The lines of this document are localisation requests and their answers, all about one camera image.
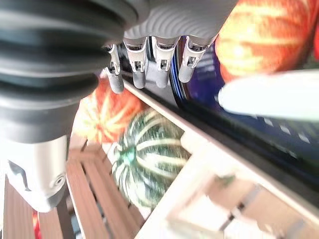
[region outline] wooden slat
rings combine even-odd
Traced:
[[[106,171],[108,174],[111,174],[111,173],[112,173],[112,164],[111,164],[111,162],[109,161],[109,159],[106,158],[103,163],[104,163],[104,165],[105,165],[105,171]]]
[[[102,180],[95,163],[84,162],[84,167],[115,238],[134,238],[140,228],[129,213],[127,206],[126,210],[118,207],[118,201],[113,196],[118,191],[110,191],[108,188],[108,185],[113,182],[108,183]]]
[[[67,164],[67,183],[82,236],[109,238],[80,162]]]
[[[254,183],[241,179],[235,179],[228,186],[223,185],[221,181],[214,180],[207,195],[213,203],[233,210],[254,187]]]
[[[83,162],[83,161],[95,161],[99,160],[95,154],[91,152],[70,151],[68,162]]]
[[[56,208],[48,213],[39,213],[39,223],[41,236],[44,239],[63,238],[63,233]]]
[[[114,197],[114,201],[117,202],[117,206],[119,208],[128,208],[129,202],[122,197],[120,191],[115,185],[113,176],[107,173],[108,172],[107,166],[101,161],[96,161],[96,165],[97,165],[97,170],[99,171],[100,175],[103,178],[103,181],[105,182],[107,191],[113,192],[112,197]]]
[[[256,220],[262,231],[284,236],[302,216],[268,190],[262,190],[242,215]]]
[[[84,151],[94,153],[96,155],[96,159],[100,159],[102,161],[106,158],[102,145],[94,141],[87,141]]]
[[[180,138],[180,143],[188,152],[195,153],[207,140],[193,131],[186,131]]]
[[[129,211],[132,214],[137,225],[141,228],[145,222],[145,219],[141,215],[139,209],[137,207],[135,207],[134,205],[130,205]]]
[[[59,216],[60,226],[63,234],[63,238],[75,238],[74,231],[71,224],[71,216],[68,212],[66,205],[66,198],[69,196],[69,191],[64,193],[63,199],[56,207]]]
[[[73,133],[70,138],[69,150],[81,150],[85,144],[87,139],[77,134]]]
[[[319,227],[306,224],[296,235],[297,239],[318,239]]]
[[[34,239],[32,207],[5,179],[3,239]]]

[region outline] red object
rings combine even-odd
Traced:
[[[315,34],[315,58],[319,60],[319,23],[317,24],[316,34]]]
[[[293,68],[317,9],[316,0],[239,0],[215,45],[225,82]]]
[[[107,77],[80,102],[73,130],[99,143],[116,142],[131,119],[142,111],[142,102],[128,90],[115,94]]]
[[[39,218],[38,213],[36,211],[33,211],[32,213],[32,221],[33,221],[33,230],[34,230],[34,236],[35,239],[41,239],[41,231],[40,231],[40,225],[39,225]]]

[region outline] robotic hand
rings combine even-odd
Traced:
[[[79,101],[105,69],[124,89],[117,43],[128,51],[137,88],[145,85],[146,38],[156,38],[159,87],[174,48],[187,36],[179,71],[190,80],[237,0],[0,1],[0,133],[10,183],[37,211],[61,200],[69,138]]]

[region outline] dark gap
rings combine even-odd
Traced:
[[[82,146],[82,148],[81,148],[81,152],[83,152],[83,151],[84,151],[84,149],[85,149],[85,147],[86,147],[87,143],[88,143],[88,140],[86,140],[86,141],[85,141],[85,143],[84,143],[84,145]]]
[[[230,214],[228,220],[224,222],[224,224],[220,227],[219,231],[224,231],[226,227],[235,219],[233,214]]]
[[[86,175],[86,170],[85,170],[85,167],[84,167],[84,165],[83,165],[82,162],[81,162],[81,167],[82,167],[82,169],[83,169],[84,174]]]
[[[241,212],[245,209],[245,205],[243,203],[240,203],[238,206],[237,206],[237,209]]]

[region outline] blue container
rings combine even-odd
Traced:
[[[183,84],[178,80],[183,42],[176,47],[170,81],[179,107],[318,186],[319,122],[253,118],[224,111],[216,101],[224,81],[214,49],[212,45],[205,52],[191,81]]]

